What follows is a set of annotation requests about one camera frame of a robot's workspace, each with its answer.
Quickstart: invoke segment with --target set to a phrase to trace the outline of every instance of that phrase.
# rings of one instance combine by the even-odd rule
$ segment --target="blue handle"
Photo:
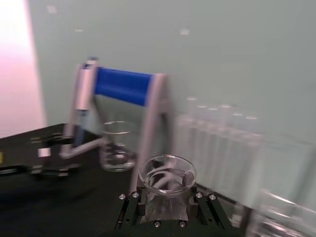
[[[150,74],[98,68],[94,93],[145,106]]]

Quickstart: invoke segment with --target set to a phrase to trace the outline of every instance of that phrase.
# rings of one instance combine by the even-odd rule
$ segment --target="pink wall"
[[[27,0],[0,0],[0,138],[46,126]]]

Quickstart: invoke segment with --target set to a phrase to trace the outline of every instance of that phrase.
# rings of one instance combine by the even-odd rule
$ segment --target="bolt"
[[[186,225],[187,225],[187,224],[186,224],[184,221],[180,221],[180,222],[179,222],[179,226],[180,226],[181,228],[184,228]]]
[[[201,198],[203,195],[201,192],[197,192],[196,196],[197,196],[197,198]]]
[[[159,221],[155,221],[155,222],[154,222],[154,226],[155,226],[156,228],[159,228],[159,227],[160,227],[160,222],[159,222]]]
[[[119,195],[119,199],[124,200],[126,196],[124,194]]]
[[[133,197],[133,198],[137,198],[138,196],[139,196],[138,192],[133,192],[133,193],[132,193],[132,197]]]
[[[214,194],[211,194],[210,196],[208,196],[209,197],[209,199],[211,199],[211,200],[215,200],[216,199],[216,196],[214,195]]]

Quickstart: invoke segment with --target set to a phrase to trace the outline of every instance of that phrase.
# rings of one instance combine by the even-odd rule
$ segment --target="light green wall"
[[[88,56],[109,68],[168,73],[178,111],[189,95],[253,111],[269,142],[259,155],[267,169],[252,183],[250,199],[261,185],[291,195],[316,142],[316,1],[29,3],[49,125],[67,120],[73,71]],[[57,14],[48,14],[47,5]],[[190,34],[181,36],[182,28]],[[139,118],[133,109],[129,114]],[[93,118],[89,128],[96,129]]]

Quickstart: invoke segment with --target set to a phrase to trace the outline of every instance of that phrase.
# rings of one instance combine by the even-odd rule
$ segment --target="black table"
[[[31,138],[62,132],[63,124],[0,139],[3,163],[38,163],[39,144]],[[86,133],[86,141],[96,138]],[[51,148],[51,166],[60,166],[59,146]],[[93,237],[115,226],[119,194],[127,193],[131,171],[110,173],[99,165],[98,150],[71,159],[78,174],[59,182],[34,181],[27,175],[0,179],[0,236]]]

